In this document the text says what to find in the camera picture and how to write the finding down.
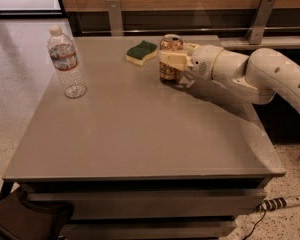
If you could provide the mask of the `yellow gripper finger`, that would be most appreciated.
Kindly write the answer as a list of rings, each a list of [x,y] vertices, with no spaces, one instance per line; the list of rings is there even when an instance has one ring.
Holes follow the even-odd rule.
[[[195,44],[195,43],[184,43],[183,44],[183,50],[187,53],[188,56],[191,56],[198,47],[199,47],[199,44]]]
[[[185,50],[160,50],[159,60],[162,63],[179,71],[185,71],[194,67],[192,58]]]

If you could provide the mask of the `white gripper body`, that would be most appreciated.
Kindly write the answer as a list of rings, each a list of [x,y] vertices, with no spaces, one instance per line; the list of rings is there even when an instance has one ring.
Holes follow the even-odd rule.
[[[205,80],[211,80],[214,63],[222,51],[223,48],[219,46],[199,46],[192,53],[191,61],[193,63],[193,67],[190,71],[197,77],[201,77]]]

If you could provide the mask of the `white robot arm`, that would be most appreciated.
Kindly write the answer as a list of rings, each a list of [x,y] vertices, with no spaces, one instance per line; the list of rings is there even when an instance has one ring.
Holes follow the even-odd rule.
[[[300,66],[273,49],[259,48],[244,55],[219,46],[187,43],[182,50],[160,51],[159,58],[253,104],[267,104],[278,94],[300,114]]]

